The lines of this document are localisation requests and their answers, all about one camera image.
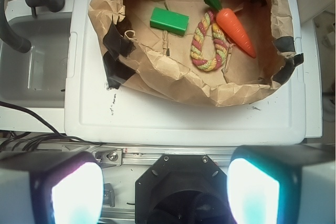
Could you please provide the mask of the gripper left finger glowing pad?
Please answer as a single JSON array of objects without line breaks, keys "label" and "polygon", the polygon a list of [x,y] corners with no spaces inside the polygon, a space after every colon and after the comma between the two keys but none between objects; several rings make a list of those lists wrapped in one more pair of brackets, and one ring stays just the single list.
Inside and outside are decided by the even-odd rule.
[{"label": "gripper left finger glowing pad", "polygon": [[102,203],[91,153],[1,152],[1,223],[97,223]]}]

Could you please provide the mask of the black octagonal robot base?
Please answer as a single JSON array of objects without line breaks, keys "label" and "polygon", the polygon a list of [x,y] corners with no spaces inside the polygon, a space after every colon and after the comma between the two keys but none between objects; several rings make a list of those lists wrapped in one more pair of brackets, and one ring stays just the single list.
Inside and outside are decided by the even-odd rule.
[{"label": "black octagonal robot base", "polygon": [[135,223],[236,223],[227,175],[207,155],[162,155],[135,182]]}]

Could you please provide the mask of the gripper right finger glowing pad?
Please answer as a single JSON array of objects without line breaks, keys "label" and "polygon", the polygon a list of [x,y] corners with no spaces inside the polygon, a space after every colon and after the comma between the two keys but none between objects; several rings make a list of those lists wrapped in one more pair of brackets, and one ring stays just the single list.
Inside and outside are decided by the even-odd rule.
[{"label": "gripper right finger glowing pad", "polygon": [[237,223],[335,223],[335,146],[239,146],[227,194]]}]

